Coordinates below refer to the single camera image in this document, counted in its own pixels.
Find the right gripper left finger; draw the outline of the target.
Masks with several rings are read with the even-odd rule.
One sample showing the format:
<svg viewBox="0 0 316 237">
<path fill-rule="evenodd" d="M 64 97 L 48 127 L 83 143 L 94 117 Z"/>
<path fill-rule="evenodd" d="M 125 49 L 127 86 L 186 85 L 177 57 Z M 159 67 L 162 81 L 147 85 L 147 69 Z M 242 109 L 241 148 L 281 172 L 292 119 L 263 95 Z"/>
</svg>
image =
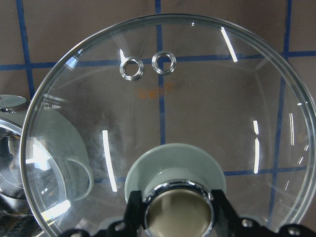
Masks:
<svg viewBox="0 0 316 237">
<path fill-rule="evenodd" d="M 143 199 L 141 190 L 130 192 L 123 220 L 132 232 L 145 227 L 147 207 L 148 202 Z"/>
</svg>

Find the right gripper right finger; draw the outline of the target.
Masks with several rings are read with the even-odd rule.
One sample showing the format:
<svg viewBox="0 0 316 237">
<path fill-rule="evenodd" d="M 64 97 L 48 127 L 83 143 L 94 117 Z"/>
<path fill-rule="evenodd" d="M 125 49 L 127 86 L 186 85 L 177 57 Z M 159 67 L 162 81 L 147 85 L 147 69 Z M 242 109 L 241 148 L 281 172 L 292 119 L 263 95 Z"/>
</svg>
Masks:
<svg viewBox="0 0 316 237">
<path fill-rule="evenodd" d="M 235 232 L 239 222 L 236 213 L 222 190 L 212 190 L 213 209 L 215 212 L 214 228 L 216 232 Z"/>
</svg>

